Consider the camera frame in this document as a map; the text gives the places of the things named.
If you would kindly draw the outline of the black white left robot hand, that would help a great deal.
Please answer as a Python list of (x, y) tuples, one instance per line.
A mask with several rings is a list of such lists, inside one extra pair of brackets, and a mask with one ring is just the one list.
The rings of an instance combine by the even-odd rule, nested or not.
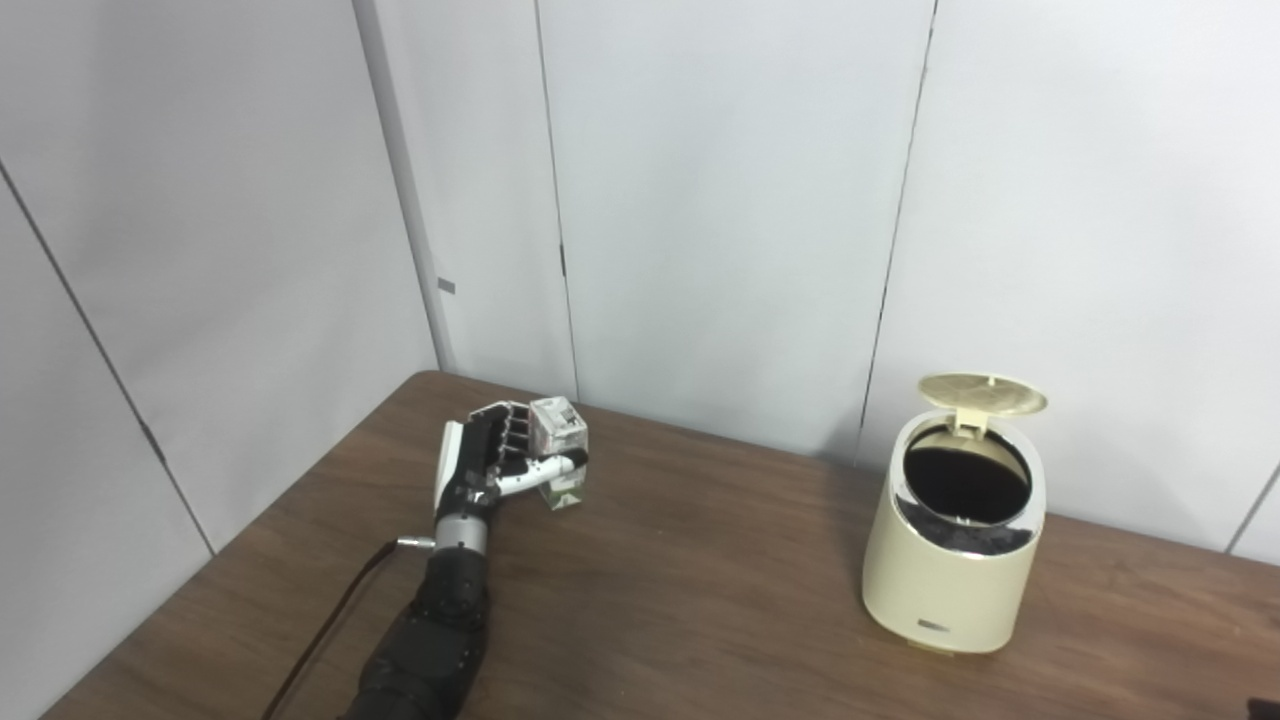
[(589, 428), (566, 397), (499, 401), (448, 421), (434, 516), (489, 518), (512, 495), (536, 492), (553, 511), (585, 500)]

